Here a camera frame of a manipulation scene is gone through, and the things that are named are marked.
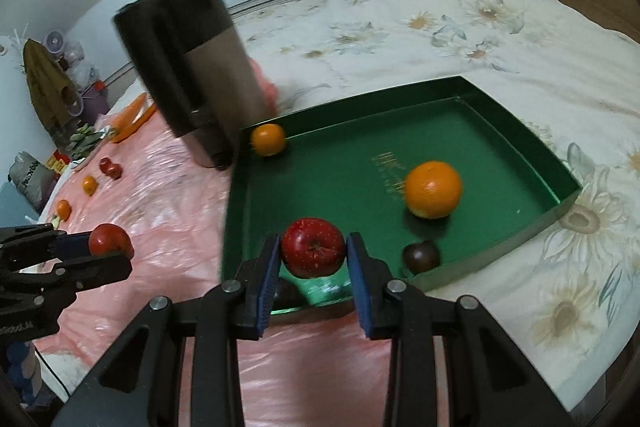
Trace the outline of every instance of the white fan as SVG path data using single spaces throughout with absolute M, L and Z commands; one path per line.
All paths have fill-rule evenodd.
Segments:
M 42 45 L 51 55 L 59 57 L 65 52 L 66 42 L 65 38 L 62 35 L 62 32 L 53 30 L 47 33 L 47 36 L 44 37 Z
M 74 118 L 77 118 L 84 111 L 84 100 L 77 91 L 69 91 L 63 95 L 67 112 Z

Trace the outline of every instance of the cable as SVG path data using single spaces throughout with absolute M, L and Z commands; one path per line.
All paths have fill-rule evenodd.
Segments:
M 45 367 L 49 370 L 49 372 L 53 375 L 53 378 L 55 378 L 58 383 L 62 386 L 62 389 L 65 390 L 66 393 L 66 399 L 71 398 L 71 393 L 69 393 L 69 390 L 66 388 L 66 385 L 62 383 L 62 380 L 60 380 L 60 377 L 58 375 L 56 375 L 53 371 L 53 369 L 51 368 L 51 366 L 49 365 L 49 363 L 47 363 L 47 361 L 44 359 L 44 357 L 42 356 L 42 354 L 38 351 L 38 348 L 36 347 L 35 344 L 33 344 L 34 349 L 36 350 L 36 353 L 39 357 L 39 359 L 42 361 L 42 363 L 45 365 Z

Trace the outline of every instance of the orange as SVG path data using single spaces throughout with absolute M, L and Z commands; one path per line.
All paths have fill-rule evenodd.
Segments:
M 82 190 L 84 190 L 85 194 L 89 196 L 93 196 L 97 189 L 98 189 L 98 182 L 95 180 L 93 176 L 87 176 L 82 181 Z
M 444 162 L 418 165 L 404 179 L 404 202 L 417 217 L 438 219 L 449 216 L 460 202 L 462 180 Z
M 71 204 L 66 200 L 60 200 L 56 206 L 56 214 L 58 214 L 58 217 L 62 219 L 62 221 L 69 219 L 72 210 Z
M 251 145 L 260 156 L 273 156 L 284 151 L 287 136 L 276 123 L 259 125 L 251 133 Z

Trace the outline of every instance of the floral bedsheet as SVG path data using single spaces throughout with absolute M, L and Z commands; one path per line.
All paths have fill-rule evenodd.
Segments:
M 461 74 L 565 162 L 569 213 L 432 295 L 478 296 L 580 402 L 640 317 L 640 45 L 557 0 L 302 0 L 237 24 L 282 111 Z

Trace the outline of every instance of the brown coat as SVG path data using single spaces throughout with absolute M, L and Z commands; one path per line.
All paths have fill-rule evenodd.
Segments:
M 73 100 L 71 95 L 75 87 L 39 42 L 29 39 L 23 54 L 31 103 L 42 125 L 51 133 L 71 120 L 65 96 Z

